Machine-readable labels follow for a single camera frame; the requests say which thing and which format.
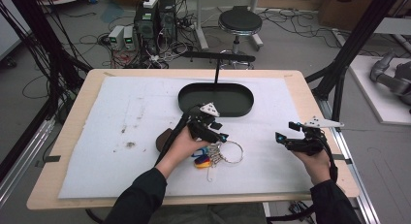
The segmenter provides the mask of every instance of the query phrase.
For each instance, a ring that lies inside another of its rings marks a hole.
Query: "key ring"
[[[223,146],[223,144],[235,144],[236,146],[238,146],[238,148],[241,150],[241,156],[239,157],[237,161],[230,161],[229,159],[227,159],[226,156],[223,155],[223,153],[221,153],[221,147]],[[218,142],[217,144],[211,144],[208,147],[208,150],[209,150],[208,155],[211,160],[211,167],[216,167],[217,163],[220,162],[221,160],[224,160],[230,164],[237,164],[241,162],[242,159],[244,158],[244,150],[242,149],[241,145],[236,142],[230,141],[230,140],[227,140],[225,143]]]

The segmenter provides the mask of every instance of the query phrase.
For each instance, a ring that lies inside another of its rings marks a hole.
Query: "wooden table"
[[[106,77],[202,77],[213,78],[214,70],[92,70],[79,92],[79,96],[58,136],[50,156],[61,155],[58,162],[46,163],[39,179],[28,199],[30,209],[52,208],[101,208],[112,207],[115,199],[58,199],[58,194],[63,184],[68,169],[70,157],[79,139],[82,127],[100,91],[101,84]],[[282,78],[286,81],[297,112],[301,120],[308,120],[313,115],[322,116],[302,73],[299,71],[275,70],[223,70],[220,78]],[[333,140],[332,133],[324,129],[333,154],[341,154]],[[336,160],[339,169],[338,185],[345,194],[354,198],[359,195],[359,189],[354,181],[344,160]],[[166,197],[164,205],[188,204],[222,204],[239,202],[267,202],[267,201],[292,201],[310,200],[306,194],[242,194],[227,196],[190,196]]]

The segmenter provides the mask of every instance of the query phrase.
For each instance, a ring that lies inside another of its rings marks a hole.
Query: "hand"
[[[330,158],[324,149],[312,156],[308,156],[303,152],[292,152],[302,161],[314,185],[331,179]]]
[[[175,138],[169,151],[157,164],[156,168],[168,178],[178,164],[192,155],[197,149],[209,145],[206,141],[195,141],[192,139],[188,127],[184,127],[181,133]]]

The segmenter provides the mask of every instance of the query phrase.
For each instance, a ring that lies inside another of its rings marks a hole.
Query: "black stool seat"
[[[220,15],[218,24],[226,32],[250,36],[260,31],[263,21],[257,14],[248,10],[232,9]]]

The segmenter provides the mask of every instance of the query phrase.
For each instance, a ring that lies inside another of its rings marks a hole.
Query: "stool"
[[[236,35],[233,42],[233,49],[227,49],[221,51],[222,53],[229,52],[232,54],[244,54],[244,52],[238,50],[239,36],[252,36],[258,33],[263,25],[261,18],[247,10],[247,7],[233,7],[231,10],[224,12],[218,19],[218,25],[224,31]],[[233,65],[236,69],[237,64],[247,66],[247,69],[254,69],[254,66],[249,62],[230,61],[228,64],[221,66]]]

